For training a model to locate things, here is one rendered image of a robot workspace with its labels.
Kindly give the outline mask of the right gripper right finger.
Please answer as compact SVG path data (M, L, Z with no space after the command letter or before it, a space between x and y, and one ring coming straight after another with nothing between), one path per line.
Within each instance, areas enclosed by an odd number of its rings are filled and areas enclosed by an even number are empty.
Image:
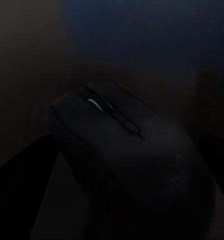
M198 151L224 194L224 138L203 133Z

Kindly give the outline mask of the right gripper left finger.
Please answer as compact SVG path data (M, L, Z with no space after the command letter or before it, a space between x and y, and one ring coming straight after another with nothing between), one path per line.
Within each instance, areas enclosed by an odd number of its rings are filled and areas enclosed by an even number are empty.
M0 240L29 240L59 149L51 134L0 167Z

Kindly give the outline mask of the mouse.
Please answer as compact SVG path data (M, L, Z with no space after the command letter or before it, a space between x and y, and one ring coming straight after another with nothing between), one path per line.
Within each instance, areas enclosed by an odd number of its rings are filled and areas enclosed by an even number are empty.
M128 240L204 240L215 185L174 119L113 82L68 91L44 119L90 204Z

